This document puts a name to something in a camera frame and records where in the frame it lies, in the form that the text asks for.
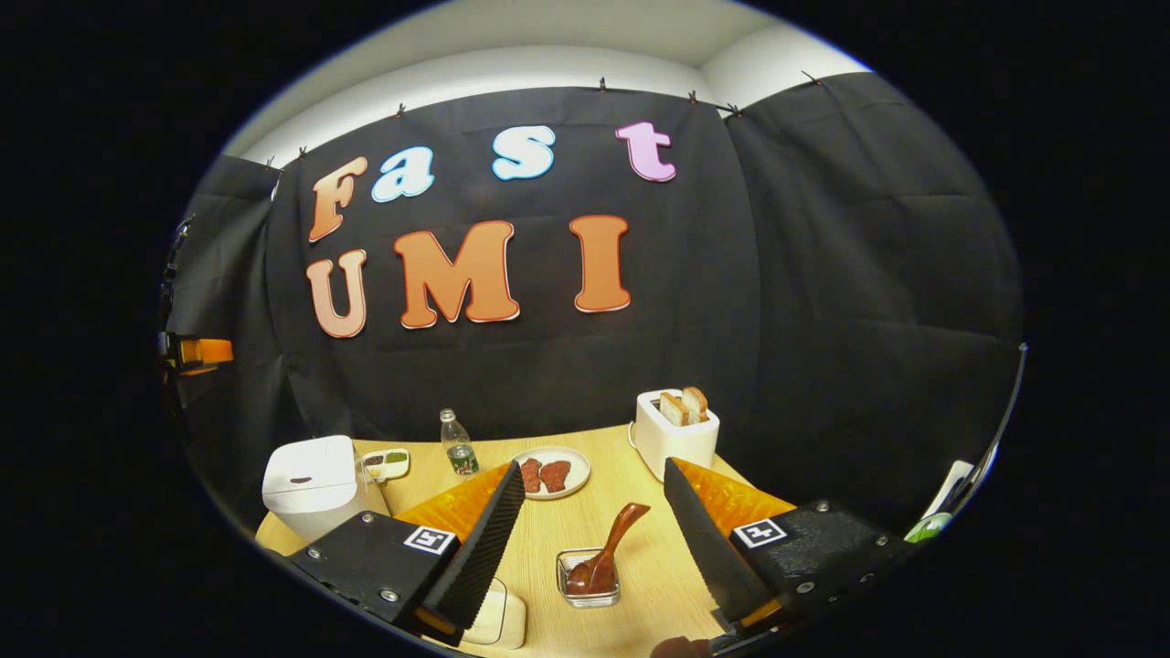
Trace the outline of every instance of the wooden spoon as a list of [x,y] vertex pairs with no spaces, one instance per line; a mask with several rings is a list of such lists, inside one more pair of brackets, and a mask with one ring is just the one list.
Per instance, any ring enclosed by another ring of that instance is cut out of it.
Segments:
[[618,549],[618,542],[626,534],[626,530],[634,525],[634,521],[649,512],[648,505],[631,502],[613,520],[613,528],[610,529],[610,539],[605,542],[605,548],[593,557],[573,567],[565,582],[565,592],[570,595],[603,594],[613,591],[617,576],[613,573],[613,551]]

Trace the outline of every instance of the white appliance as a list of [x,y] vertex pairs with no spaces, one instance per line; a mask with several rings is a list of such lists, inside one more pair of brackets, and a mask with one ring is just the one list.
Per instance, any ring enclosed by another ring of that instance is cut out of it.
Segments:
[[636,426],[632,429],[629,441],[660,482],[668,457],[710,468],[715,459],[715,441],[720,436],[720,417],[710,409],[707,410],[707,420],[702,423],[686,426],[670,423],[658,409],[662,391],[682,396],[677,389],[660,389],[638,396]]
[[377,485],[345,436],[321,437],[273,451],[264,469],[264,507],[305,542],[314,542],[355,514],[390,515]]

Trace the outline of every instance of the toast slice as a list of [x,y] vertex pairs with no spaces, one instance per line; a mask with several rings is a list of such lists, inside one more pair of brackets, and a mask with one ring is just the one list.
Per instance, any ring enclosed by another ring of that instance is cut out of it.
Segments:
[[661,411],[662,416],[666,416],[666,419],[674,425],[679,425],[681,427],[690,424],[690,412],[687,411],[682,400],[666,391],[662,391],[659,396],[659,411]]
[[689,412],[689,425],[704,423],[707,420],[707,396],[695,386],[687,386],[682,390],[682,405]]

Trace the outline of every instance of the pink letter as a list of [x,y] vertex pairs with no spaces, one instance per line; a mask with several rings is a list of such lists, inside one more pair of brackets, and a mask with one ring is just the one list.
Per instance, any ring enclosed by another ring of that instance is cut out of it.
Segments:
[[669,146],[670,137],[654,132],[654,124],[644,121],[619,129],[617,135],[629,146],[629,166],[634,167],[634,173],[658,183],[674,178],[674,165],[662,164],[658,157],[658,148]]

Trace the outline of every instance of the water bottle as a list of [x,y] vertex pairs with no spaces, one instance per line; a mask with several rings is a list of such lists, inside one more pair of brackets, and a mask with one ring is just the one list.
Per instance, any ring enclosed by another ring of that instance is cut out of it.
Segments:
[[460,475],[479,473],[480,462],[475,459],[475,451],[472,450],[472,437],[467,436],[467,430],[455,420],[455,412],[445,409],[439,412],[439,420],[442,423],[439,438],[442,439],[442,448],[450,460],[452,468]]

